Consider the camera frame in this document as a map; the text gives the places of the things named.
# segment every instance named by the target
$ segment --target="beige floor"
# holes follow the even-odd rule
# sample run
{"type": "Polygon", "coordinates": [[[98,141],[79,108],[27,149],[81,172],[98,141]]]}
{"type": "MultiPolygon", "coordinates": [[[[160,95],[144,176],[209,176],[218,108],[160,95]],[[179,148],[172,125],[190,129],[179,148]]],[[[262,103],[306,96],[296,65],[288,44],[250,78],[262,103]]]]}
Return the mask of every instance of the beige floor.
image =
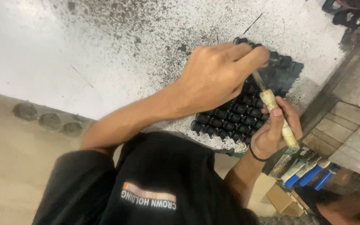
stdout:
{"type": "MultiPolygon", "coordinates": [[[[76,150],[80,141],[18,120],[11,112],[17,102],[0,96],[0,225],[31,223],[55,159],[76,150]]],[[[237,161],[217,154],[215,170],[224,177],[237,161]]],[[[256,182],[249,206],[258,215],[276,214],[265,197],[274,182],[263,174],[256,182]]]]}

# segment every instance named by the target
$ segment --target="hand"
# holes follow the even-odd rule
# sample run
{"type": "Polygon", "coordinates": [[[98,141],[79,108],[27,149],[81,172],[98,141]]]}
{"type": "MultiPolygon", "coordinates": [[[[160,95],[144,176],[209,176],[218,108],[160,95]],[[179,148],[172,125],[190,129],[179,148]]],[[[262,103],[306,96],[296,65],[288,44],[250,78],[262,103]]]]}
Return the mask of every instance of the hand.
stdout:
{"type": "MultiPolygon", "coordinates": [[[[287,116],[288,125],[295,138],[302,137],[300,119],[297,111],[280,96],[276,97],[277,104],[283,108],[287,116]]],[[[266,106],[262,109],[263,113],[268,113],[266,106]]],[[[277,150],[286,146],[282,136],[284,117],[281,109],[273,109],[270,112],[268,122],[263,125],[251,138],[251,149],[260,159],[267,159],[277,150]]]]}
{"type": "Polygon", "coordinates": [[[208,111],[237,97],[245,79],[268,59],[265,47],[252,49],[246,43],[196,47],[180,78],[167,87],[180,105],[179,116],[208,111]]]}

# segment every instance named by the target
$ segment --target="person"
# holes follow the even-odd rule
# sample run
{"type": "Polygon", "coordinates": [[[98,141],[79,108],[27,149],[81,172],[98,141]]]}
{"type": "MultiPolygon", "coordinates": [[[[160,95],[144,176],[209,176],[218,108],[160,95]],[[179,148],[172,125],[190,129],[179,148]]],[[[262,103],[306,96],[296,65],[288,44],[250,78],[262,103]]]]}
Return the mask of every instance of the person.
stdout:
{"type": "MultiPolygon", "coordinates": [[[[263,161],[286,146],[281,109],[270,112],[269,122],[224,180],[214,171],[211,149],[140,131],[235,98],[244,80],[268,59],[263,46],[196,47],[179,79],[97,121],[84,135],[81,151],[57,159],[33,224],[257,224],[245,208],[263,161]],[[123,143],[115,167],[112,156],[123,143]]],[[[300,138],[297,112],[282,98],[276,101],[300,138]]]]}

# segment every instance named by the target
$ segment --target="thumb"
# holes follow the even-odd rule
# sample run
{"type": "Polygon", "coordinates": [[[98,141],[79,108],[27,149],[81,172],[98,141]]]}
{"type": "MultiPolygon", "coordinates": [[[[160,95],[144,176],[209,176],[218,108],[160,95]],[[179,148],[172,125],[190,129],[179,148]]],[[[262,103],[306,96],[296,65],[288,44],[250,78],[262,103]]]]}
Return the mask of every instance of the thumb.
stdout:
{"type": "Polygon", "coordinates": [[[268,138],[271,141],[280,141],[284,124],[283,111],[279,108],[272,109],[270,112],[270,128],[268,138]]]}

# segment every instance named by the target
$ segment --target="wooden handle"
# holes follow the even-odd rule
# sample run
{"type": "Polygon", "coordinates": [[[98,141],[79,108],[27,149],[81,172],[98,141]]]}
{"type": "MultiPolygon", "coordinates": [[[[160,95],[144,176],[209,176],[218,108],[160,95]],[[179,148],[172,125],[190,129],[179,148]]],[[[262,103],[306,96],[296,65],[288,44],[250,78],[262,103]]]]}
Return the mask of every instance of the wooden handle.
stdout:
{"type": "MultiPolygon", "coordinates": [[[[265,103],[265,105],[267,106],[269,112],[272,111],[272,109],[274,108],[280,108],[276,102],[276,99],[274,98],[274,94],[272,92],[272,90],[267,89],[262,91],[260,94],[260,99],[263,101],[263,103],[265,103]]],[[[291,149],[291,150],[299,150],[300,146],[298,145],[297,140],[294,137],[294,134],[292,133],[292,130],[290,128],[290,126],[287,123],[287,120],[284,119],[284,124],[283,124],[283,130],[282,130],[282,135],[284,140],[287,143],[287,146],[291,149]]]]}

